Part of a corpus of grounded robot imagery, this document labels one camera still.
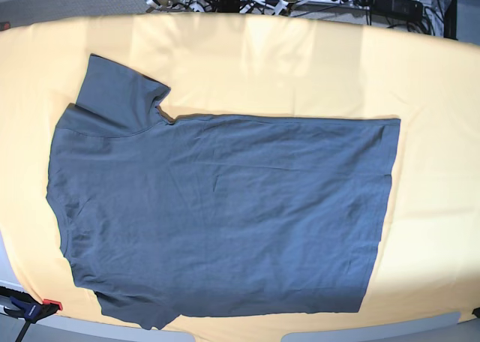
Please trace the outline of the black power adapter brick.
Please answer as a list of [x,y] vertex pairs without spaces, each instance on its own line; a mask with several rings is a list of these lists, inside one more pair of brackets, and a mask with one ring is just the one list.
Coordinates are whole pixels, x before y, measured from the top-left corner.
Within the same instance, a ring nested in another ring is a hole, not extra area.
[[423,4],[414,0],[373,0],[374,14],[407,22],[418,22],[423,17]]

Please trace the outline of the blue-grey T-shirt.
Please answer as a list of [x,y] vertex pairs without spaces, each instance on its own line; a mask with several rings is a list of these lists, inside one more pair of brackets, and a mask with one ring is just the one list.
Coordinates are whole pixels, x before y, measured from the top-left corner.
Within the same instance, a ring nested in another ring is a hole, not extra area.
[[46,199],[77,287],[144,329],[180,316],[356,313],[398,119],[188,115],[91,55],[55,126]]

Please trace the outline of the blue red bar clamp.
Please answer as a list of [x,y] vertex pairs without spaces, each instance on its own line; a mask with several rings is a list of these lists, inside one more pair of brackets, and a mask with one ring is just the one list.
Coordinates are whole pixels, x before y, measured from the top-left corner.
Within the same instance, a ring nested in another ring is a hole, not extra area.
[[61,302],[48,299],[38,302],[26,292],[1,286],[1,313],[5,316],[24,321],[23,327],[16,337],[16,342],[23,340],[30,325],[62,310]]

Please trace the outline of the yellow tablecloth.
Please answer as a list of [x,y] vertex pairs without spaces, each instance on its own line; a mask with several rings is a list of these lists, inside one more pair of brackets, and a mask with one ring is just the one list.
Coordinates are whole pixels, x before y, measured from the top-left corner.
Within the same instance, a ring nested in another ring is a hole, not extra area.
[[373,277],[356,314],[180,317],[198,341],[384,325],[479,306],[479,48],[342,22],[233,13],[63,19],[1,33],[1,234],[14,275],[62,315],[108,323],[74,286],[46,201],[53,129],[91,54],[171,88],[170,116],[402,121]]

